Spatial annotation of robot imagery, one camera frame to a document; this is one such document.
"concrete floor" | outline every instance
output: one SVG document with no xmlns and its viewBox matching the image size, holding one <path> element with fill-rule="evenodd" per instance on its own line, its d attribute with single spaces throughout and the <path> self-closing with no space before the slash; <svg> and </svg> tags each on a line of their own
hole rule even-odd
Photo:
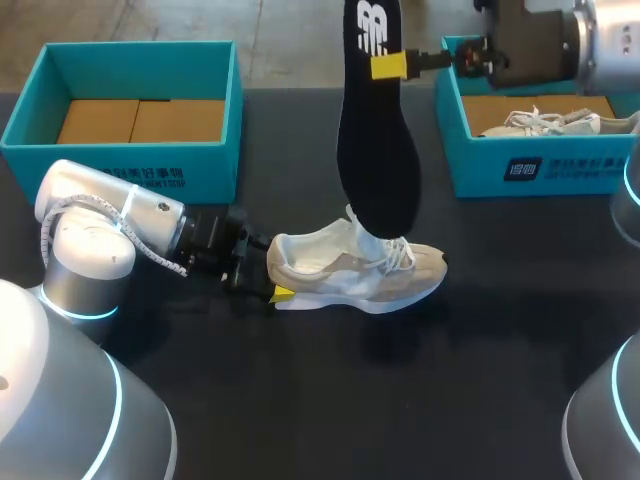
<svg viewBox="0 0 640 480">
<path fill-rule="evenodd" d="M 561 7 L 571 0 L 559 0 Z M 401 0 L 405 46 L 482 31 L 472 0 Z M 541 8 L 558 7 L 536 0 Z M 246 86 L 339 86 L 343 0 L 0 0 L 0 91 L 19 91 L 47 42 L 235 40 Z M 423 81 L 431 81 L 427 75 Z"/>
</svg>

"black insole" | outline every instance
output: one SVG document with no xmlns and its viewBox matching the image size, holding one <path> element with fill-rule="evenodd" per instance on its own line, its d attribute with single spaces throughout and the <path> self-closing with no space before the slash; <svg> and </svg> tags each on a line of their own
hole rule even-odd
<svg viewBox="0 0 640 480">
<path fill-rule="evenodd" d="M 371 57 L 402 51 L 398 0 L 345 0 L 345 85 L 338 169 L 358 220 L 373 235 L 413 227 L 420 161 L 400 107 L 400 80 L 371 78 Z"/>
</svg>

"teal shoe box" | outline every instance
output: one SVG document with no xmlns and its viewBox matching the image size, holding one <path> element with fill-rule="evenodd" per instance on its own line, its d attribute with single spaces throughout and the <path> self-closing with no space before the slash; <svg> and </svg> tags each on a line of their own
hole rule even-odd
<svg viewBox="0 0 640 480">
<path fill-rule="evenodd" d="M 444 37 L 455 52 L 464 37 Z M 617 190 L 635 135 L 477 138 L 465 115 L 464 95 L 575 94 L 573 82 L 492 90 L 486 79 L 438 73 L 436 116 L 457 197 L 610 194 Z M 640 95 L 607 97 L 616 118 L 640 110 Z"/>
<path fill-rule="evenodd" d="M 220 142 L 57 145 L 74 99 L 225 100 Z M 235 197 L 243 92 L 233 42 L 59 43 L 43 47 L 0 141 L 35 202 L 65 158 L 188 204 Z"/>
</svg>

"black table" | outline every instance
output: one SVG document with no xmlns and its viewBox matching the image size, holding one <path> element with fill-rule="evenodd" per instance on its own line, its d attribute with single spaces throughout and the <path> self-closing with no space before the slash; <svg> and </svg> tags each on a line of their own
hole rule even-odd
<svg viewBox="0 0 640 480">
<path fill-rule="evenodd" d="M 426 301 L 386 317 L 272 312 L 141 262 L 107 349 L 171 410 L 178 480 L 569 478 L 562 414 L 640 328 L 638 282 L 625 281 L 640 252 L 604 197 L 456 200 L 433 93 L 404 95 L 425 189 L 409 238 L 450 262 Z M 266 233 L 343 214 L 341 96 L 247 92 L 238 202 Z M 2 124 L 15 98 L 0 96 Z M 0 277 L 32 286 L 38 225 L 0 169 Z"/>
</svg>

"cardboard insert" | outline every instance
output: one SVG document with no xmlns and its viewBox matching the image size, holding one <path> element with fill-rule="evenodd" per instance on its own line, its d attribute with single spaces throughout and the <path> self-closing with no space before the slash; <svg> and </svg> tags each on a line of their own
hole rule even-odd
<svg viewBox="0 0 640 480">
<path fill-rule="evenodd" d="M 493 127 L 504 125 L 513 111 L 566 115 L 588 108 L 601 117 L 615 118 L 607 97 L 582 97 L 579 95 L 542 95 L 538 97 L 463 96 L 462 103 L 471 129 L 477 137 Z"/>
<path fill-rule="evenodd" d="M 223 100 L 74 100 L 59 144 L 219 142 Z"/>
</svg>

